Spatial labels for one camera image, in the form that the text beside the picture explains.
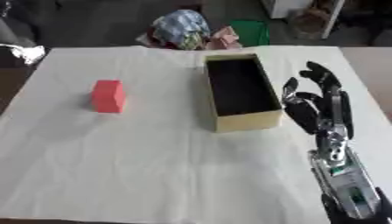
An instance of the white paper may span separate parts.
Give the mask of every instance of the white paper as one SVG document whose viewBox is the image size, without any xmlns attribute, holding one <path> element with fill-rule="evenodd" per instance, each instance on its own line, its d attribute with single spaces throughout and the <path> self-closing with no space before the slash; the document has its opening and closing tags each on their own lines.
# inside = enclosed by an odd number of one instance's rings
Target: white paper
<svg viewBox="0 0 392 224">
<path fill-rule="evenodd" d="M 208 54 L 257 53 L 276 93 L 306 62 L 350 94 L 354 149 L 392 197 L 389 122 L 338 48 L 265 46 L 180 52 L 54 49 L 0 117 L 0 216 L 143 223 L 329 223 L 307 151 L 284 117 L 274 129 L 215 134 Z M 120 115 L 89 108 L 100 79 L 127 93 Z M 318 91 L 300 79 L 302 90 Z"/>
</svg>

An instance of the green container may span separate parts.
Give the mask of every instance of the green container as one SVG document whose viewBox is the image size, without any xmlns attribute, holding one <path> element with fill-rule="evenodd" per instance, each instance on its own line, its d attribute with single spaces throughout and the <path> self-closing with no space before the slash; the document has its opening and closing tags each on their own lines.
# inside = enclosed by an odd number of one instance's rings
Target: green container
<svg viewBox="0 0 392 224">
<path fill-rule="evenodd" d="M 233 20 L 230 26 L 240 37 L 242 46 L 268 46 L 270 44 L 270 32 L 268 26 L 261 21 Z"/>
</svg>

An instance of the colorful cloth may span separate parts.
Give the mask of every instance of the colorful cloth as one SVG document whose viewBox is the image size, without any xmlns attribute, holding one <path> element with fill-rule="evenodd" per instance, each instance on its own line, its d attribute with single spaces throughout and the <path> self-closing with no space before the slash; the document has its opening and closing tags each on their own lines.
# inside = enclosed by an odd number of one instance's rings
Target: colorful cloth
<svg viewBox="0 0 392 224">
<path fill-rule="evenodd" d="M 194 10 L 176 10 L 157 19 L 153 27 L 153 38 L 162 46 L 173 43 L 184 50 L 203 46 L 203 39 L 209 39 L 211 35 L 206 20 Z"/>
</svg>

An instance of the red block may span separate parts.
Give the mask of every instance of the red block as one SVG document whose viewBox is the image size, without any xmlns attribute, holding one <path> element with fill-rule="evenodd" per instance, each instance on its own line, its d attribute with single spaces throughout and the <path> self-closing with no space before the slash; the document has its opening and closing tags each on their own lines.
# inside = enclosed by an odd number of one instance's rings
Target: red block
<svg viewBox="0 0 392 224">
<path fill-rule="evenodd" d="M 119 80 L 98 80 L 92 93 L 96 112 L 121 113 L 125 103 L 123 84 Z"/>
</svg>

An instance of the robotic hand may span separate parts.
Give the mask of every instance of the robotic hand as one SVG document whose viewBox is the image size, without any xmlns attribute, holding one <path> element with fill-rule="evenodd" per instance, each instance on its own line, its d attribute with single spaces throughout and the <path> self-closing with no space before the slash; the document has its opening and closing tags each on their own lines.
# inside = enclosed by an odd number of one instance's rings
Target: robotic hand
<svg viewBox="0 0 392 224">
<path fill-rule="evenodd" d="M 358 220 L 349 217 L 344 211 L 339 208 L 334 199 L 330 198 L 326 194 L 321 196 L 321 200 L 323 202 L 326 214 L 328 215 L 331 224 L 388 224 L 390 223 L 390 219 L 392 219 L 392 206 L 382 192 L 382 190 L 378 187 L 375 188 L 379 197 L 380 204 L 378 205 L 375 214 L 366 219 Z"/>
<path fill-rule="evenodd" d="M 323 192 L 322 202 L 332 224 L 390 222 L 392 206 L 373 186 L 356 153 L 349 147 L 354 137 L 349 97 L 336 76 L 308 62 L 300 75 L 316 82 L 322 96 L 297 92 L 295 78 L 283 87 L 286 113 L 308 134 L 315 135 L 316 150 L 309 151 L 311 170 Z"/>
</svg>

